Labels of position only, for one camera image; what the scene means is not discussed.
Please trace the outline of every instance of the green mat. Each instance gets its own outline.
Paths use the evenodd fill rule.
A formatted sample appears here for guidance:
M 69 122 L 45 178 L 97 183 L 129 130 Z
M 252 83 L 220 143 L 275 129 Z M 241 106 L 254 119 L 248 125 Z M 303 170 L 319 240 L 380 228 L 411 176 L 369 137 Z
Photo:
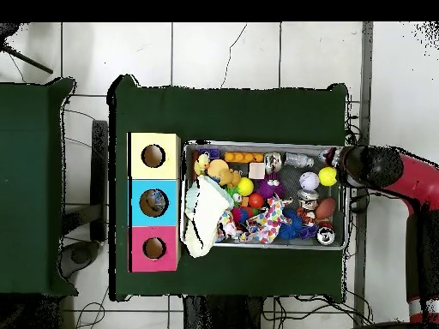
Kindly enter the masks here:
M 0 83 L 0 292 L 76 294 L 57 270 L 60 110 L 74 83 Z
M 109 172 L 110 205 L 117 206 L 110 219 L 116 225 L 111 296 L 328 294 L 340 302 L 342 251 L 212 248 L 194 259 L 183 248 L 176 272 L 129 273 L 126 133 L 175 133 L 182 144 L 215 140 L 343 146 L 346 95 L 344 85 L 328 90 L 195 90 L 141 88 L 129 75 L 118 77 L 107 98 L 110 149 L 117 138 Z

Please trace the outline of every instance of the purple toy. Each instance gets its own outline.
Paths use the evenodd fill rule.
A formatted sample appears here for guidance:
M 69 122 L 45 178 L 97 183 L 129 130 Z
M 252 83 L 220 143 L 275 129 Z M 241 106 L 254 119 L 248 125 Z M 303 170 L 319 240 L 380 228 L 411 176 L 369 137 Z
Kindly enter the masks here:
M 300 235 L 300 238 L 302 238 L 302 240 L 306 240 L 307 238 L 314 237 L 317 234 L 318 229 L 319 227 L 314 224 L 311 227 L 303 227 L 303 229 L 301 229 L 298 234 Z
M 259 183 L 259 187 L 257 188 L 256 192 L 261 195 L 264 200 L 273 197 L 274 193 L 281 198 L 285 193 L 285 188 L 280 182 L 279 173 L 267 174 Z

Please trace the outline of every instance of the blue block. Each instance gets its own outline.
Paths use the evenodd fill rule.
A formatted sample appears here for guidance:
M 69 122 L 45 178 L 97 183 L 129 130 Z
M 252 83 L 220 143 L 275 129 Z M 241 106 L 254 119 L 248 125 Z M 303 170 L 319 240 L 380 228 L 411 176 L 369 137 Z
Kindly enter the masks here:
M 178 188 L 179 183 L 177 180 L 133 180 L 131 200 L 132 226 L 176 226 L 178 220 Z M 169 205 L 161 216 L 149 217 L 141 211 L 141 195 L 149 189 L 159 189 L 167 197 Z

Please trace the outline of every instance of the plastic bottle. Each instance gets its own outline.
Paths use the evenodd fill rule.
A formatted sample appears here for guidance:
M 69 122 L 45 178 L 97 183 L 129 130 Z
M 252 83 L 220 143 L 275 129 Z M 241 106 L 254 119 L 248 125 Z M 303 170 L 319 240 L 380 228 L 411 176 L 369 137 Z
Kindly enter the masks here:
M 304 154 L 286 153 L 284 164 L 294 166 L 295 168 L 311 167 L 314 165 L 314 159 Z

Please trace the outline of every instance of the hole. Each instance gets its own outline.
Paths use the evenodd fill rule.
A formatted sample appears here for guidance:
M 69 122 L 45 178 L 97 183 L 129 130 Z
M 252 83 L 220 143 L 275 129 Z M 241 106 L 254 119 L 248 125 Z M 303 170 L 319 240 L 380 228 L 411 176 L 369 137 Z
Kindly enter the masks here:
M 159 217 L 169 206 L 166 194 L 160 189 L 149 189 L 141 195 L 141 211 L 148 217 Z
M 165 150 L 158 145 L 148 145 L 141 152 L 141 161 L 150 168 L 159 168 L 165 162 Z
M 148 238 L 143 243 L 143 253 L 149 259 L 158 260 L 165 254 L 165 252 L 166 252 L 166 245 L 158 237 Z

